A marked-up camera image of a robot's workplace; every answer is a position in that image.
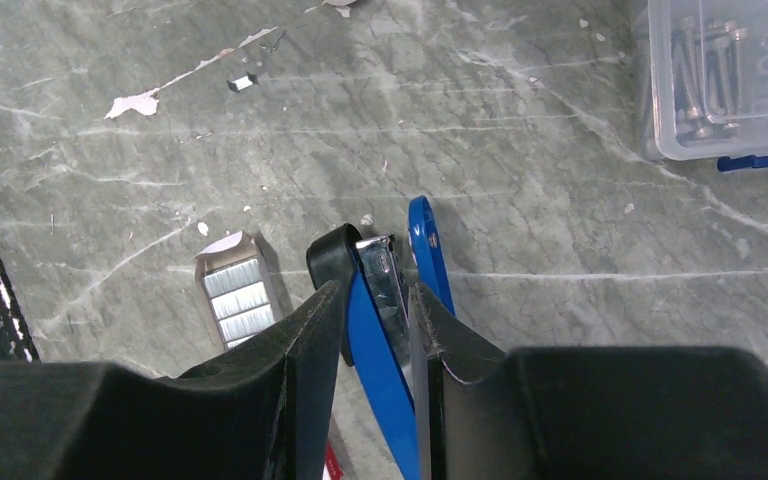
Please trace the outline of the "blue black stapler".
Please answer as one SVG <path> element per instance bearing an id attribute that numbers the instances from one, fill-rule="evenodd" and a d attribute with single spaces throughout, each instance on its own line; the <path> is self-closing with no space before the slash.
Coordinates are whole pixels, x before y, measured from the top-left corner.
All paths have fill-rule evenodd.
<path id="1" fill-rule="evenodd" d="M 410 365 L 402 366 L 369 282 L 371 259 L 358 249 L 363 241 L 354 225 L 340 225 L 311 243 L 307 268 L 315 287 L 335 281 L 345 293 L 342 354 L 359 377 L 402 477 L 431 479 L 433 429 L 439 424 L 432 407 L 439 400 L 439 384 L 432 378 L 415 314 L 404 315 Z"/>

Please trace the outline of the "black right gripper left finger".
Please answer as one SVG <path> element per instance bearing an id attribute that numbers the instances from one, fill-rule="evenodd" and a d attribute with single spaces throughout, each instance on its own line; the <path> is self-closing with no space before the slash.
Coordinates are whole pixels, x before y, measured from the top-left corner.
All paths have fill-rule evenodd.
<path id="1" fill-rule="evenodd" d="M 318 479 L 345 307 L 327 282 L 176 378 L 0 361 L 0 479 Z"/>

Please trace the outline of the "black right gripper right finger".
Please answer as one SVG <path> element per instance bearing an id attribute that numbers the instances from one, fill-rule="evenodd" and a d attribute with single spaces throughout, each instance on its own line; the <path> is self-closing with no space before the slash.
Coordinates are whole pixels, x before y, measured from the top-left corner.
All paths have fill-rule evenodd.
<path id="1" fill-rule="evenodd" d="M 503 351 L 409 293 L 424 479 L 768 479 L 768 368 L 720 346 Z"/>

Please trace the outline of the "red white staples box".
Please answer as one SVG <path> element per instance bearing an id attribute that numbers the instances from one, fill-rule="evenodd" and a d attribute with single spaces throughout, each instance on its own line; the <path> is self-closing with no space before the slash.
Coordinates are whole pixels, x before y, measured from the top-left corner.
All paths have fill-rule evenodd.
<path id="1" fill-rule="evenodd" d="M 294 312 L 278 302 L 257 239 L 243 231 L 196 257 L 196 280 L 225 351 L 216 377 L 243 387 L 235 432 L 266 448 L 267 479 L 329 479 L 328 435 L 342 337 L 342 296 Z"/>

